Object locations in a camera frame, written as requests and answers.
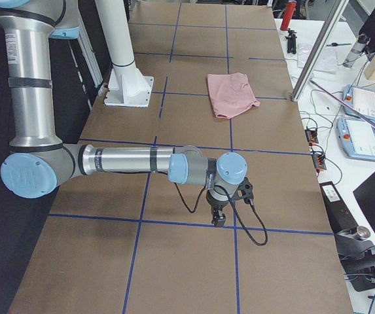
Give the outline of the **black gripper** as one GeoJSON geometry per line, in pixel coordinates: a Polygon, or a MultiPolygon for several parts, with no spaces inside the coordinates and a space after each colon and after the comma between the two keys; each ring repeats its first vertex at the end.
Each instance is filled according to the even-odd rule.
{"type": "Polygon", "coordinates": [[[217,228],[222,228],[226,222],[226,215],[223,213],[223,208],[228,204],[228,199],[225,198],[224,200],[218,200],[208,192],[206,194],[206,200],[211,206],[211,223],[217,228]]]}

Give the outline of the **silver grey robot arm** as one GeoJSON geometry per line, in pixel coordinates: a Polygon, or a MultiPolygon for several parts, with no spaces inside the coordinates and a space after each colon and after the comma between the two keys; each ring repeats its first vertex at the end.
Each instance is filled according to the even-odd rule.
{"type": "Polygon", "coordinates": [[[96,148],[63,142],[82,130],[88,98],[80,91],[52,93],[49,41],[76,39],[79,16],[76,1],[0,1],[15,127],[1,164],[4,185],[22,198],[39,198],[81,175],[160,173],[175,186],[201,186],[213,225],[223,226],[223,208],[247,188],[241,155],[215,159],[193,146],[96,148]]]}

